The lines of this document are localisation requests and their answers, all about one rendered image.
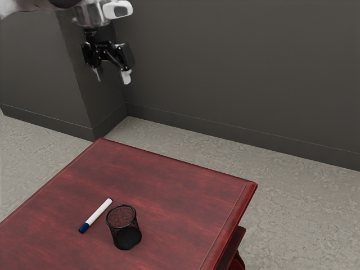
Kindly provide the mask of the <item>white marker with blue cap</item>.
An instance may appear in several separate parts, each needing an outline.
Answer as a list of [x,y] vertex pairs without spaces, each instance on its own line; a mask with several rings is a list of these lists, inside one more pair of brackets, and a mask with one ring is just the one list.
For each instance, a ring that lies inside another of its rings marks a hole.
[[113,199],[107,198],[102,205],[99,206],[97,210],[95,210],[92,215],[79,227],[79,233],[85,233],[87,229],[96,221],[96,219],[112,204]]

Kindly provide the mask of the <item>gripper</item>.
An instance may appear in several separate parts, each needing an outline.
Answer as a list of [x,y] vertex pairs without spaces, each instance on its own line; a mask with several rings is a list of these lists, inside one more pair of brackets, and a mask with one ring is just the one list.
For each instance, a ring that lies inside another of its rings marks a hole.
[[131,82],[135,59],[128,42],[118,43],[115,25],[111,22],[99,28],[84,28],[85,42],[81,45],[85,64],[102,81],[101,59],[109,59],[119,70],[122,82]]

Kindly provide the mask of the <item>black mesh pen holder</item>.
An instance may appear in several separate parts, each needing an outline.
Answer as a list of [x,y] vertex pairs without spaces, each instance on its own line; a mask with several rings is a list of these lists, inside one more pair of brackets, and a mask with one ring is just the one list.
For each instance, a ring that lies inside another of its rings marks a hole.
[[131,205],[117,205],[106,215],[113,243],[120,250],[130,250],[137,246],[142,239],[137,222],[137,213]]

